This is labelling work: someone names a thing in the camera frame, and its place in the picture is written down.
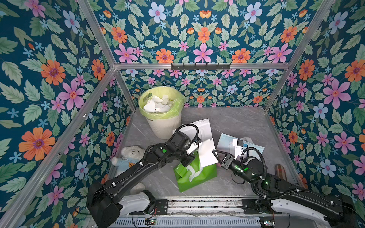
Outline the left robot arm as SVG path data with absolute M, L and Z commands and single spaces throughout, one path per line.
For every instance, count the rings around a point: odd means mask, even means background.
M 120 202 L 122 198 L 148 175 L 173 161 L 180 161 L 185 167 L 189 165 L 195 156 L 187 150 L 197 141 L 198 134 L 196 125 L 184 124 L 167 142 L 149 146 L 142 159 L 122 174 L 103 184 L 94 182 L 89 187 L 86 207 L 97 227 L 107 228 L 117 220 L 126 208 Z

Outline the green white tote bag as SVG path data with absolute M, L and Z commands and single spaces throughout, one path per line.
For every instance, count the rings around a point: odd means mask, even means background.
M 178 164 L 174 168 L 174 173 L 180 192 L 189 190 L 218 176 L 216 164 L 202 167 L 198 153 L 195 153 L 195 159 L 186 167 L 181 163 Z

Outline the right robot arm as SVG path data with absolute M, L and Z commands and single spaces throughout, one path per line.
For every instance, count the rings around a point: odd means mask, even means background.
M 357 228 L 357 212 L 347 195 L 323 195 L 268 173 L 262 153 L 254 147 L 243 150 L 255 152 L 258 157 L 248 156 L 237 160 L 234 155 L 213 150 L 221 167 L 249 183 L 258 196 L 258 211 L 274 211 L 300 216 L 326 228 Z

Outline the receipt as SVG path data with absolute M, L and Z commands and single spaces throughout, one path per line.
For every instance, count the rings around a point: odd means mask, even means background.
M 198 153 L 200 166 L 202 168 L 218 163 L 213 150 L 215 150 L 215 145 L 212 138 L 199 144 Z

